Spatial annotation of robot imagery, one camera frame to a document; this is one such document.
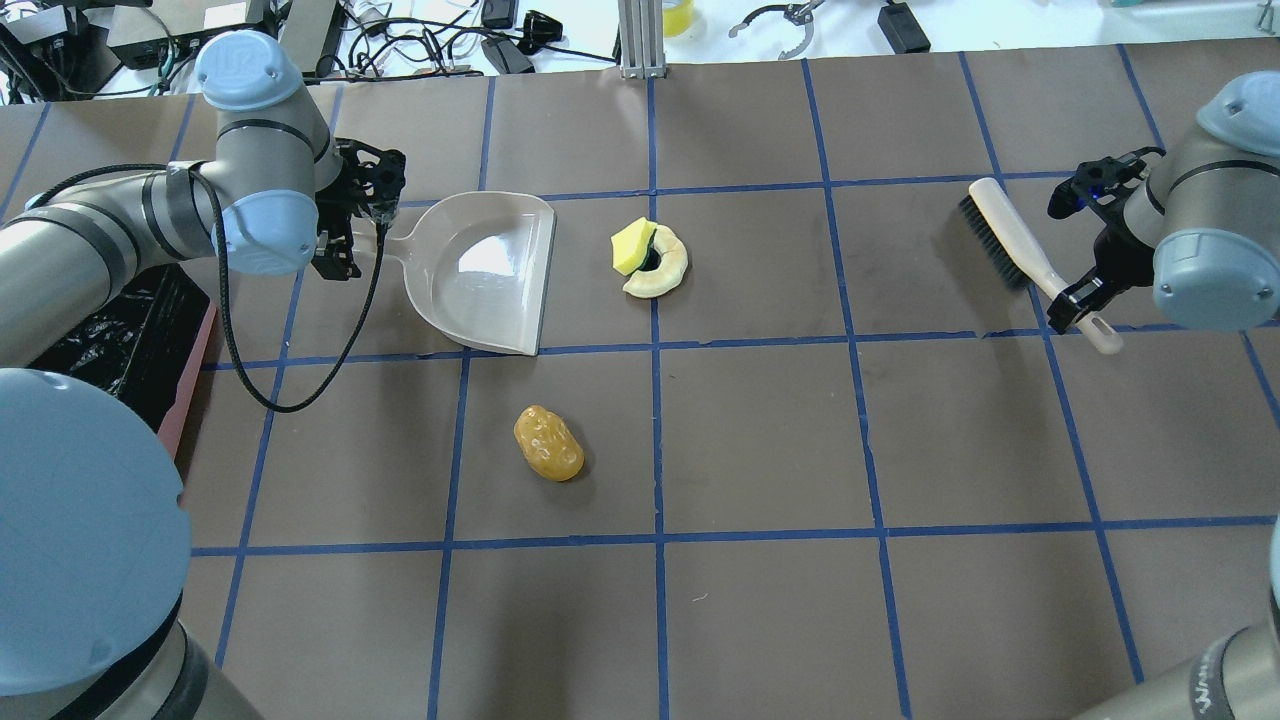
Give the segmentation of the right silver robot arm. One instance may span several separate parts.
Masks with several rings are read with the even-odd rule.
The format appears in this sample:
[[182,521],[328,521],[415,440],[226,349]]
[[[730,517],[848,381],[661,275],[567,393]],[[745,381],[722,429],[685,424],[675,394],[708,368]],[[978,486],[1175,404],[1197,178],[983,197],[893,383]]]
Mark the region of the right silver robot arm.
[[[1277,72],[1230,79],[1169,150],[1097,161],[1053,193],[1052,215],[1091,202],[1105,231],[1094,266],[1050,306],[1057,329],[1083,325],[1123,291],[1189,331],[1243,332],[1277,316]],[[1268,612],[1185,662],[1085,711],[1088,719],[1275,719],[1277,546],[1268,547]]]

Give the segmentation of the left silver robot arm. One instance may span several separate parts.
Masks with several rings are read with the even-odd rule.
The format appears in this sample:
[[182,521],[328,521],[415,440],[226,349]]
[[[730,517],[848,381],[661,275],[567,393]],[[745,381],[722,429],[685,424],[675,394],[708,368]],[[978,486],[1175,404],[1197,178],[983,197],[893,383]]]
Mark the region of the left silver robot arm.
[[335,138],[270,35],[225,32],[195,76],[210,161],[81,172],[3,225],[3,716],[259,719],[180,620],[192,528],[175,441],[214,319],[251,398],[232,273],[351,281],[384,249],[404,156]]

